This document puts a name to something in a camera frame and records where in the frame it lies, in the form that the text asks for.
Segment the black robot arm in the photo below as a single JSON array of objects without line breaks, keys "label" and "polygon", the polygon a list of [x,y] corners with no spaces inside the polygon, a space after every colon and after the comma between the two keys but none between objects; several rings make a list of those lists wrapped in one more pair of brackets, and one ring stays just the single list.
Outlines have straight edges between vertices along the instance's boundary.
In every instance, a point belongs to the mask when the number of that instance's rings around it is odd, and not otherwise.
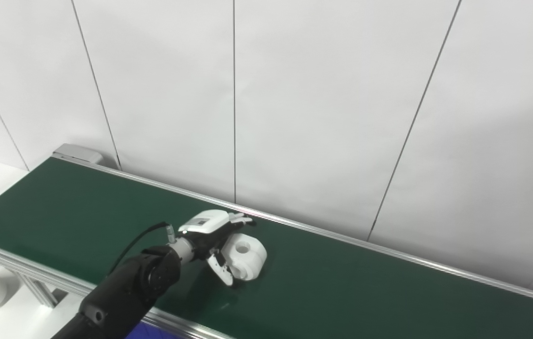
[{"label": "black robot arm", "polygon": [[126,260],[80,303],[79,312],[53,339],[122,339],[159,296],[178,281],[180,258],[170,246],[155,246]]},{"label": "black robot arm", "polygon": [[[211,253],[218,253],[231,234],[251,223],[249,218],[232,217],[210,233],[185,231],[172,244],[153,246],[127,259],[82,300],[79,312],[53,339],[126,337],[159,296],[178,281],[182,264],[208,259]],[[148,230],[163,226],[168,224],[159,223]]]}]

